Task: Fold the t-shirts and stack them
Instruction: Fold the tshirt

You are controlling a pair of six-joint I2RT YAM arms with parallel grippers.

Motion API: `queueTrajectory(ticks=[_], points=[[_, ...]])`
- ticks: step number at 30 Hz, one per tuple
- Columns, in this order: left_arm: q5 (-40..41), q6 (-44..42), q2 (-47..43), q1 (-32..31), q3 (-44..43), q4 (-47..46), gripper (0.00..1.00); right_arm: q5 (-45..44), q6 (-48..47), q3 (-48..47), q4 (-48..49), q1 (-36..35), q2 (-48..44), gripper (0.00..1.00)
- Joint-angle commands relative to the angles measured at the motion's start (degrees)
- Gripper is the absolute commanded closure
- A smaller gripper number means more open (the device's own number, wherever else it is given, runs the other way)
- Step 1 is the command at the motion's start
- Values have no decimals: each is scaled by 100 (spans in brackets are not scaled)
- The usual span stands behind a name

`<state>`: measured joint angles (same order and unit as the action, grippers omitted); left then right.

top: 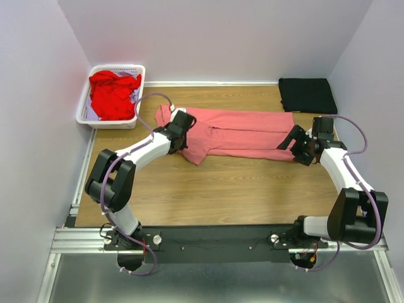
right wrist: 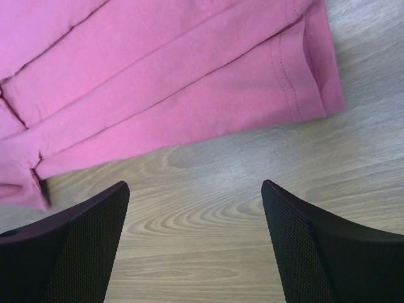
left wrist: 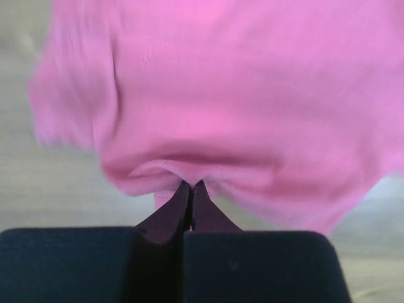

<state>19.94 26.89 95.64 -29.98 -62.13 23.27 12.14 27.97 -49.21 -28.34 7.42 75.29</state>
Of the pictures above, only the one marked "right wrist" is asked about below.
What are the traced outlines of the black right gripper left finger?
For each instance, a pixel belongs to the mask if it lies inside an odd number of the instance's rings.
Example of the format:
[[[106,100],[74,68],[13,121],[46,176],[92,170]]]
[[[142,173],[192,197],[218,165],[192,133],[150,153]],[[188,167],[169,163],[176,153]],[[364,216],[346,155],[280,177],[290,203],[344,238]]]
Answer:
[[[96,196],[1,234],[1,302],[103,302],[130,190]]]

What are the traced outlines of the pink t shirt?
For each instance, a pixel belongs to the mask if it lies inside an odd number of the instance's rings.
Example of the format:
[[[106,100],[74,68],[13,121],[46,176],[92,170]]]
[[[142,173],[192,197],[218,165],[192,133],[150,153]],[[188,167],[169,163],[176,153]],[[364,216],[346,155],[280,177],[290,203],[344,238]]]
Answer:
[[[323,1],[2,1],[1,203],[41,180],[345,108]]]

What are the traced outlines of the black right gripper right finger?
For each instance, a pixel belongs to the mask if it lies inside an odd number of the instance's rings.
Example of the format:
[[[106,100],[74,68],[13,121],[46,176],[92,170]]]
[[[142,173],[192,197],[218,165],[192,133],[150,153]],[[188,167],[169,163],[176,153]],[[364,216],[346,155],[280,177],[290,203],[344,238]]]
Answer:
[[[346,220],[270,180],[261,195],[287,302],[403,302],[403,235]]]

